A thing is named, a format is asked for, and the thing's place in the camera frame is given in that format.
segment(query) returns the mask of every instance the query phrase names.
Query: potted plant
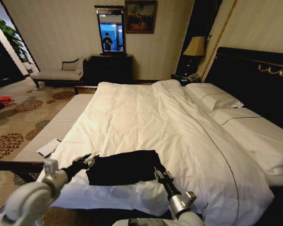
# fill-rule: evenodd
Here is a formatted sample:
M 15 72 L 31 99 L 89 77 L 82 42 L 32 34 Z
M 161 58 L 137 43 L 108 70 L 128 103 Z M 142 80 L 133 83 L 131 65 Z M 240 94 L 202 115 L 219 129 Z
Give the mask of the potted plant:
M 24 49 L 22 49 L 22 40 L 20 40 L 16 36 L 18 32 L 15 29 L 11 28 L 10 26 L 7 26 L 6 22 L 1 19 L 0 19 L 0 29 L 3 31 L 5 37 L 8 39 L 10 45 L 13 47 L 14 51 L 20 58 L 25 68 L 27 70 L 30 70 L 31 69 L 30 65 L 32 65 L 32 63 L 29 61 L 27 57 L 27 52 Z

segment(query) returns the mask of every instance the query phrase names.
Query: picture frame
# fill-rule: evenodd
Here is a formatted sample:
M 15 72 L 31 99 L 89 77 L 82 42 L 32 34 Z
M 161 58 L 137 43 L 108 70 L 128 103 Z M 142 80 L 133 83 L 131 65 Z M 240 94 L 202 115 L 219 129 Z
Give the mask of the picture frame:
M 154 33 L 156 12 L 155 0 L 125 1 L 126 33 Z

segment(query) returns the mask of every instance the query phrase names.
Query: pillow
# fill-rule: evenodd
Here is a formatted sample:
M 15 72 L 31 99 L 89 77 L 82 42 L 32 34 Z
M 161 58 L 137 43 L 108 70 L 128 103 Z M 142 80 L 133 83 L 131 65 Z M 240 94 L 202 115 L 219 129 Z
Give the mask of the pillow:
M 79 58 L 77 67 L 75 69 L 76 74 L 81 77 L 83 76 L 83 61 L 84 57 Z
M 266 174 L 283 174 L 283 129 L 247 108 L 217 109 L 213 118 L 253 152 Z
M 205 105 L 213 110 L 215 108 L 242 107 L 238 99 L 210 83 L 191 83 L 186 85 Z
M 62 71 L 75 71 L 79 63 L 79 58 L 74 61 L 63 61 L 62 62 Z

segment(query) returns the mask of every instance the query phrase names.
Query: black cloth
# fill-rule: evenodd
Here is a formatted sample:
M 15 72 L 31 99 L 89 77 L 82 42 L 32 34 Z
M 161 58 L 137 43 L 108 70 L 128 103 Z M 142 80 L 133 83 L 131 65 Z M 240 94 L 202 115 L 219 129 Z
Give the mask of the black cloth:
M 105 44 L 105 50 L 111 50 L 111 45 L 112 45 L 112 40 L 111 40 L 111 38 L 107 38 L 107 37 L 105 37 L 104 39 L 103 39 L 103 43 Z
M 142 150 L 98 157 L 86 174 L 90 185 L 132 185 L 154 180 L 154 167 L 165 170 L 155 150 Z

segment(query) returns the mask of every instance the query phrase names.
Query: wooden bed rail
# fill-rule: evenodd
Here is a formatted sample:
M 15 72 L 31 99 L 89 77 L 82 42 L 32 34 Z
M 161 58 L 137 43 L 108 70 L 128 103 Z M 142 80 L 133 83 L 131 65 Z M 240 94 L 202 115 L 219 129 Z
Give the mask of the wooden bed rail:
M 11 171 L 27 183 L 35 181 L 29 173 L 40 173 L 43 166 L 37 161 L 0 161 L 0 171 Z

